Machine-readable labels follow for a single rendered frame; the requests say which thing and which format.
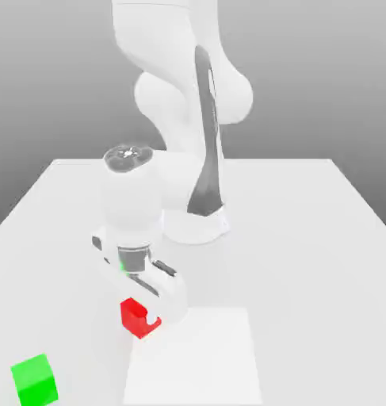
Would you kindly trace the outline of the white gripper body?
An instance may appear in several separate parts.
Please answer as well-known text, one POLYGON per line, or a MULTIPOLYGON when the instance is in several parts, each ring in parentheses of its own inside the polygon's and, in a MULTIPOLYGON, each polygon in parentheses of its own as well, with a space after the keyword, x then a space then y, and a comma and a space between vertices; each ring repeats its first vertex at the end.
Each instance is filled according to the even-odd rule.
POLYGON ((177 323, 188 310, 187 290, 182 275, 156 260, 144 259, 144 270, 129 272, 104 259, 98 267, 113 286, 120 301, 129 297, 147 310, 154 310, 163 323, 177 323))

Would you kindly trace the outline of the small red cube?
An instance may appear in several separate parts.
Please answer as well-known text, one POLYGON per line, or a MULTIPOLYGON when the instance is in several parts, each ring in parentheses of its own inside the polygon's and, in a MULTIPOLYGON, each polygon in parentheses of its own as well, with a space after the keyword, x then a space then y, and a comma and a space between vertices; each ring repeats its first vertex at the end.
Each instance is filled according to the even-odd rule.
POLYGON ((146 337, 162 324, 159 317, 154 323, 149 324, 147 309, 131 297, 120 303, 120 315, 124 328, 138 339, 146 337))

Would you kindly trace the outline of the small green cube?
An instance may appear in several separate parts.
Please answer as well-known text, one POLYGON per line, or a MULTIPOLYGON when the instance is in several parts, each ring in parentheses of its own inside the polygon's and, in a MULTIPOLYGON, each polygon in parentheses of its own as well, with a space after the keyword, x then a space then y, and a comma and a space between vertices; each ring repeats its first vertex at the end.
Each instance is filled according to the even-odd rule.
POLYGON ((59 399, 55 377, 46 354, 10 367, 21 406, 48 406, 59 399))

